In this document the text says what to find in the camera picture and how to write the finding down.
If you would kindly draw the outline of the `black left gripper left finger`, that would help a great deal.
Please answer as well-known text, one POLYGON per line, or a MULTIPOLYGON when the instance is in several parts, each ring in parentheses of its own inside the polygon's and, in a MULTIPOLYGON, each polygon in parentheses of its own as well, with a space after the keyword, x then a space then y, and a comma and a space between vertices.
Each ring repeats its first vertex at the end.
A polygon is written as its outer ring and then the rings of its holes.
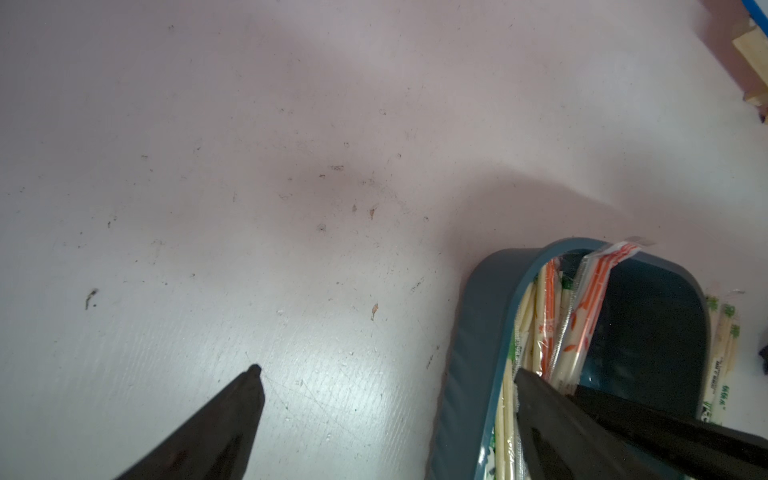
POLYGON ((265 404, 261 367, 251 365, 121 479, 241 479, 265 404))

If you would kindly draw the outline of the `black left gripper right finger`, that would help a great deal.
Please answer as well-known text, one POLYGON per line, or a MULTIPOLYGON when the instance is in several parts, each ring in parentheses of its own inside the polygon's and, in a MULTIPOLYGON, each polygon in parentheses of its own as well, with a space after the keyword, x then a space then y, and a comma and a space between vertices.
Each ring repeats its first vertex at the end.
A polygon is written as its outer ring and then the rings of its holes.
POLYGON ((617 438, 535 373, 514 377, 522 450, 533 479, 656 479, 617 438))

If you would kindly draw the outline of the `green panda chopsticks pair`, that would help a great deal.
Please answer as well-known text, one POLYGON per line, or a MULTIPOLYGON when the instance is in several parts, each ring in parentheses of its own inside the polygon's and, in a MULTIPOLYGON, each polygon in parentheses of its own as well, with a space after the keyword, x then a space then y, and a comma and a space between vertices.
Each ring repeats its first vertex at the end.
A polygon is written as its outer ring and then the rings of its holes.
POLYGON ((707 307, 713 329, 700 419, 704 422, 711 422, 718 378, 727 346, 730 320, 724 314, 722 303, 718 297, 708 296, 707 307))

